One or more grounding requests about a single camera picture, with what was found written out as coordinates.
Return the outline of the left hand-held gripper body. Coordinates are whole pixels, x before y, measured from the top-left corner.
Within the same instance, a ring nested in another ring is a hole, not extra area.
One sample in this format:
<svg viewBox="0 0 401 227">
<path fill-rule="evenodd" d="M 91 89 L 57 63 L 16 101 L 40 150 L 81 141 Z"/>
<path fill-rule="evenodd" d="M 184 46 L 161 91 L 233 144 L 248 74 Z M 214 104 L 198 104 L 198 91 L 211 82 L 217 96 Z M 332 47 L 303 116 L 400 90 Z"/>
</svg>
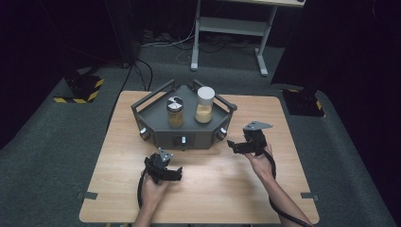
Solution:
<svg viewBox="0 0 401 227">
<path fill-rule="evenodd" d="M 164 169 L 167 169 L 172 157 L 173 155 L 171 153 L 164 151 L 162 148 L 158 148 L 157 152 L 154 152 L 145 160 L 146 172 L 155 183 L 161 181 L 159 178 L 164 176 Z"/>
</svg>

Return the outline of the glass jar with metal shaker lid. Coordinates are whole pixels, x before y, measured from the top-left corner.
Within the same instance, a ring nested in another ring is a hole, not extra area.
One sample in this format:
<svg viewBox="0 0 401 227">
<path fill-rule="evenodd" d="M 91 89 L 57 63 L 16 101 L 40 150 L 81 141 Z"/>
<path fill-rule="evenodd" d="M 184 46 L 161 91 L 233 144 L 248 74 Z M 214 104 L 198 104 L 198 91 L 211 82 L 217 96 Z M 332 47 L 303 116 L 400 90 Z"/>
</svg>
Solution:
<svg viewBox="0 0 401 227">
<path fill-rule="evenodd" d="M 178 96 L 171 96 L 166 102 L 168 124 L 172 128 L 183 125 L 183 100 Z"/>
</svg>

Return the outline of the dark grey corner rack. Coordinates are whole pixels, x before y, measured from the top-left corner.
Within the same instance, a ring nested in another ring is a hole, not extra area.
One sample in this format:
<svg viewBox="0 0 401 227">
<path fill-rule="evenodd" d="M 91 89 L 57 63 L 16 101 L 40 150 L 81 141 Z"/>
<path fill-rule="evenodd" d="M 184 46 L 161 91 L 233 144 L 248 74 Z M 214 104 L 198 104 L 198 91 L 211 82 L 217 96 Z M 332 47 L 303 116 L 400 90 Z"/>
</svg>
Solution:
<svg viewBox="0 0 401 227">
<path fill-rule="evenodd" d="M 156 148 L 208 149 L 227 135 L 231 118 L 237 106 L 220 95 L 212 104 L 212 119 L 199 123 L 195 114 L 198 105 L 197 91 L 202 86 L 197 80 L 181 85 L 174 79 L 131 105 L 139 134 Z M 168 123 L 167 101 L 171 97 L 183 100 L 183 124 L 172 128 Z"/>
</svg>

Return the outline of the black yellow striped stand base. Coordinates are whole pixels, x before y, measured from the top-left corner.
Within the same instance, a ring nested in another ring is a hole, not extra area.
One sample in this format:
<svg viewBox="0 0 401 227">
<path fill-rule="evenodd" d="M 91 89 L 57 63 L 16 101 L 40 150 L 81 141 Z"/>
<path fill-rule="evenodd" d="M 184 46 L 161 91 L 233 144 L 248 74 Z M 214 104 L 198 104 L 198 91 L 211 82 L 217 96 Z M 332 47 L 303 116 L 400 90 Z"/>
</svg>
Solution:
<svg viewBox="0 0 401 227">
<path fill-rule="evenodd" d="M 55 95 L 53 100 L 57 103 L 87 104 L 95 100 L 103 85 L 104 79 L 98 76 L 77 75 L 73 78 L 64 78 L 70 96 Z"/>
<path fill-rule="evenodd" d="M 322 104 L 314 95 L 308 95 L 304 91 L 285 89 L 282 90 L 282 95 L 290 114 L 324 116 Z"/>
</svg>

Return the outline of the black stand post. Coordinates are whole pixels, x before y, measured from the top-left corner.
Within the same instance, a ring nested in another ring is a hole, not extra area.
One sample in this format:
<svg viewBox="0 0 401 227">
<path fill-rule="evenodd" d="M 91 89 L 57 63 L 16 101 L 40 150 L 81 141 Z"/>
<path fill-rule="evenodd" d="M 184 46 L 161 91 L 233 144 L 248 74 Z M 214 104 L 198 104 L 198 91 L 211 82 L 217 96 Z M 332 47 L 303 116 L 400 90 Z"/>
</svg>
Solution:
<svg viewBox="0 0 401 227">
<path fill-rule="evenodd" d="M 131 0 L 105 0 L 117 41 L 122 63 L 125 67 L 135 64 L 140 49 L 140 33 L 133 21 Z"/>
</svg>

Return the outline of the grey metal table frame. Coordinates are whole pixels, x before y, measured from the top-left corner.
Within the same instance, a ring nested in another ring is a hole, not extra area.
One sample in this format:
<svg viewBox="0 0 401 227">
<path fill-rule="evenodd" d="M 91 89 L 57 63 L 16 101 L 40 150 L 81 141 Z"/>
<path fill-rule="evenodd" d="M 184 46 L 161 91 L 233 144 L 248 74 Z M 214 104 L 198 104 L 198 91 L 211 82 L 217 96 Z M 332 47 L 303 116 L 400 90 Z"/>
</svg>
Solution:
<svg viewBox="0 0 401 227">
<path fill-rule="evenodd" d="M 195 12 L 195 34 L 192 47 L 192 57 L 190 69 L 197 71 L 199 69 L 199 44 L 201 32 L 216 32 L 235 35 L 249 35 L 261 38 L 260 45 L 254 50 L 254 55 L 258 63 L 260 75 L 266 77 L 269 74 L 268 67 L 265 64 L 263 53 L 270 31 L 274 22 L 276 12 L 279 7 L 302 8 L 305 0 L 223 0 L 231 2 L 241 2 L 247 4 L 259 4 L 271 6 L 269 18 L 266 22 L 244 21 L 235 19 L 225 19 L 217 17 L 201 16 L 201 0 L 197 0 Z"/>
</svg>

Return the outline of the person's right hand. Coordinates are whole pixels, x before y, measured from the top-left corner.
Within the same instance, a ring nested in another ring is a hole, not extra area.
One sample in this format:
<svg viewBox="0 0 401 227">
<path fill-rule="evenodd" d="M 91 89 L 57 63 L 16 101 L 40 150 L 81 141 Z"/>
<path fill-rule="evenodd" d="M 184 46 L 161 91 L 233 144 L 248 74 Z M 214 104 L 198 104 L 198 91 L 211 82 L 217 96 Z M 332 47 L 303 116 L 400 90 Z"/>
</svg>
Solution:
<svg viewBox="0 0 401 227">
<path fill-rule="evenodd" d="M 245 157 L 250 161 L 253 172 L 262 183 L 271 183 L 274 180 L 272 164 L 265 154 L 255 156 L 251 153 L 246 153 Z"/>
</svg>

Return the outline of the person's left hand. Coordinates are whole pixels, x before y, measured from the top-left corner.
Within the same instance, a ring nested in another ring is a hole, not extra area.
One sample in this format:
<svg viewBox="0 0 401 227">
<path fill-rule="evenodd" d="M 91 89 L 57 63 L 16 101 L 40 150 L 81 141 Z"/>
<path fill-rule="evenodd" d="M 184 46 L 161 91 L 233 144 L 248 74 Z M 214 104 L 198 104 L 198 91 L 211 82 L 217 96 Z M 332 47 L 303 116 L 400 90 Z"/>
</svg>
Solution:
<svg viewBox="0 0 401 227">
<path fill-rule="evenodd" d="M 170 182 L 160 181 L 159 183 L 155 183 L 153 179 L 146 174 L 141 186 L 142 210 L 154 212 L 158 204 L 163 200 L 169 186 Z"/>
</svg>

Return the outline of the glass jar with white lid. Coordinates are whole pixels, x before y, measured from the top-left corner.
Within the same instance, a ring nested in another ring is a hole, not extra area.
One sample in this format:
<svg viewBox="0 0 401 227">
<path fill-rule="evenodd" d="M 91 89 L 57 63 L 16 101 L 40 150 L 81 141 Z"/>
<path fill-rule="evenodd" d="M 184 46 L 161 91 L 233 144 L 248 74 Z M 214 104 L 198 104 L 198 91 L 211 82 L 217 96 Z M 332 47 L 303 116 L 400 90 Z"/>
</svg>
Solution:
<svg viewBox="0 0 401 227">
<path fill-rule="evenodd" d="M 208 86 L 202 86 L 197 91 L 198 105 L 195 118 L 199 123 L 205 124 L 211 121 L 215 91 Z"/>
</svg>

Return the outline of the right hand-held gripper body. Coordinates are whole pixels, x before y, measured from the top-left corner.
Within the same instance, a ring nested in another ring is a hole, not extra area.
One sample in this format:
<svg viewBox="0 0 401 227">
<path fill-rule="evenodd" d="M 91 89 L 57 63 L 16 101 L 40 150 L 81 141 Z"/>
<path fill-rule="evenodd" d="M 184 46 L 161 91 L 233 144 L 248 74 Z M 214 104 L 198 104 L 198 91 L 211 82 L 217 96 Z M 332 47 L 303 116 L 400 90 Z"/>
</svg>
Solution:
<svg viewBox="0 0 401 227">
<path fill-rule="evenodd" d="M 246 140 L 246 150 L 254 152 L 256 155 L 261 155 L 267 146 L 267 140 L 264 129 L 269 129 L 272 124 L 259 121 L 252 121 L 243 128 L 244 137 Z"/>
</svg>

